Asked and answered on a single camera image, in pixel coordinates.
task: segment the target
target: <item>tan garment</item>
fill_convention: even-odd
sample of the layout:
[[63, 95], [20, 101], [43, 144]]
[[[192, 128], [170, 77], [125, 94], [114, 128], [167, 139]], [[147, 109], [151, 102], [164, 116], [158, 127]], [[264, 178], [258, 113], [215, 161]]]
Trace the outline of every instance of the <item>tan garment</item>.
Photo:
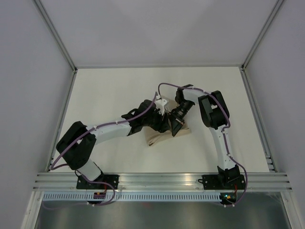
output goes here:
[[[168, 108], [170, 110], [174, 109], [177, 106], [176, 101], [168, 99], [164, 97], [168, 101]], [[187, 123], [185, 122], [181, 130], [176, 134], [175, 137], [187, 135], [191, 132], [190, 128], [187, 126]], [[155, 131], [151, 129], [150, 127], [144, 127], [144, 134], [145, 134], [145, 140], [148, 146], [155, 145], [158, 142], [173, 138], [171, 130], [167, 130], [164, 133], [159, 133], [158, 131]]]

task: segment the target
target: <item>slotted metal strip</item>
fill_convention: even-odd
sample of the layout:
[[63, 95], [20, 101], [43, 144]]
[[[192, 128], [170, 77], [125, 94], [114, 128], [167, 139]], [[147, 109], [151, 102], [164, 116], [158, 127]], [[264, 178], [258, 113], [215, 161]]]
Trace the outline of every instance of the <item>slotted metal strip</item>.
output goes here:
[[[45, 192], [44, 201], [71, 200], [71, 201], [97, 201], [94, 192]], [[115, 201], [138, 201], [138, 202], [219, 202], [220, 193], [184, 193], [184, 192], [117, 192]], [[104, 201], [110, 200], [112, 193], [106, 194]]]

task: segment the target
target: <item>white tabletop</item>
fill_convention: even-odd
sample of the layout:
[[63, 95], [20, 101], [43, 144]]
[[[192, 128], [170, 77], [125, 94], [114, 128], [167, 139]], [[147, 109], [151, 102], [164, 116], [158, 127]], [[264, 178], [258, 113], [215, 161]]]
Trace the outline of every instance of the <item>white tabletop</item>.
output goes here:
[[[230, 112], [232, 154], [248, 172], [268, 172], [263, 148], [237, 67], [172, 67], [79, 69], [61, 137], [72, 123], [100, 124], [115, 120], [145, 99], [153, 99], [161, 82], [193, 84], [206, 91], [219, 90]], [[161, 94], [175, 97], [176, 88], [161, 86]], [[91, 159], [103, 172], [217, 172], [212, 135], [204, 126], [199, 106], [185, 117], [191, 134], [147, 146], [144, 133], [111, 139], [96, 145]], [[58, 172], [71, 171], [63, 167]]]

